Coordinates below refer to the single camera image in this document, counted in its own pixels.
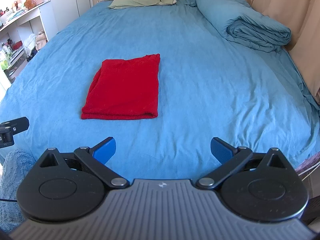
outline gray gripper base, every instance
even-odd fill
[[[93,213],[64,224],[26,220],[14,240],[308,240],[316,234],[299,220],[260,224],[236,216],[213,191],[190,180],[136,179],[113,190]]]

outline blue fitted sheet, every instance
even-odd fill
[[[107,166],[129,180],[197,179],[220,165],[218,136],[266,152],[279,147],[294,167],[320,151],[319,108],[281,50],[230,42],[198,8],[119,10],[101,2],[58,33],[25,67],[0,104],[0,121],[26,116],[14,148],[38,158],[48,147],[72,152],[108,136],[117,142]],[[159,116],[134,121],[81,120],[89,86],[105,59],[160,53]]]

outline logo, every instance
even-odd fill
[[[158,184],[159,187],[164,188],[167,186],[167,184],[165,182],[161,182]]]

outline beige curtain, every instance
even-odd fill
[[[320,0],[247,0],[263,15],[289,27],[287,50],[320,104]]]

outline red towel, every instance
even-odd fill
[[[81,119],[157,117],[159,63],[160,54],[103,61],[90,85]]]

